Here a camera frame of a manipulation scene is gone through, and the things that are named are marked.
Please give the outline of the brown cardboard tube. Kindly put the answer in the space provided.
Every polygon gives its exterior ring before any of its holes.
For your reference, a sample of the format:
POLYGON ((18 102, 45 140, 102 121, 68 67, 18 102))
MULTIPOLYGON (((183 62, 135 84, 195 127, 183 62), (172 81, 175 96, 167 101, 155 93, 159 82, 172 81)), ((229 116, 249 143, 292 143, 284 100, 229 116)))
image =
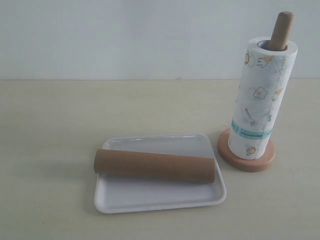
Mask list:
POLYGON ((216 178, 213 158, 137 151, 98 149, 94 172, 210 184, 216 178))

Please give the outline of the white rectangular plastic tray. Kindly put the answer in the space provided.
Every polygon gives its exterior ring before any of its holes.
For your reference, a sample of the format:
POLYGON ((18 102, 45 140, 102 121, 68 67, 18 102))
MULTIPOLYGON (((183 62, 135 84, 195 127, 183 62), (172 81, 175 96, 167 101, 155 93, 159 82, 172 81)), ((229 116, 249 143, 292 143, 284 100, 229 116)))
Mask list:
MULTIPOLYGON (((127 136, 107 140, 105 150, 215 158, 210 139, 201 133, 127 136)), ((227 195, 219 166, 210 184, 98 174, 94 205, 101 213, 130 213, 221 204, 227 195)))

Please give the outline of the wooden paper towel holder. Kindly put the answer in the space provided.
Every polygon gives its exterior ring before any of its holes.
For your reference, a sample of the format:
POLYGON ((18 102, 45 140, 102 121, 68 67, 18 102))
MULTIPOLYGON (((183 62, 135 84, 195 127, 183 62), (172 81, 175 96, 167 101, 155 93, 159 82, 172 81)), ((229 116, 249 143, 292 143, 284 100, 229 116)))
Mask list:
MULTIPOLYGON (((273 33, 269 37, 267 50, 280 52, 287 45, 294 15, 290 11, 282 11, 278 14, 273 33)), ((218 139, 217 149, 222 159, 236 169, 245 172, 260 172, 266 170, 273 163, 276 155, 275 145, 269 138, 265 153, 257 159, 242 159, 234 155, 228 145, 231 127, 223 131, 218 139)))

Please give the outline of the printed white paper towel roll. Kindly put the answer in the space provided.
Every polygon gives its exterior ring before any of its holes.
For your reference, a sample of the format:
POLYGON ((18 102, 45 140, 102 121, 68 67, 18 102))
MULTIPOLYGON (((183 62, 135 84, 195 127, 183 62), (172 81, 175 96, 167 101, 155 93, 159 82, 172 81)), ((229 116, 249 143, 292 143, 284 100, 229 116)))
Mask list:
POLYGON ((267 50, 269 37, 248 42, 230 125, 228 147, 245 160, 266 151, 298 47, 288 41, 283 51, 267 50))

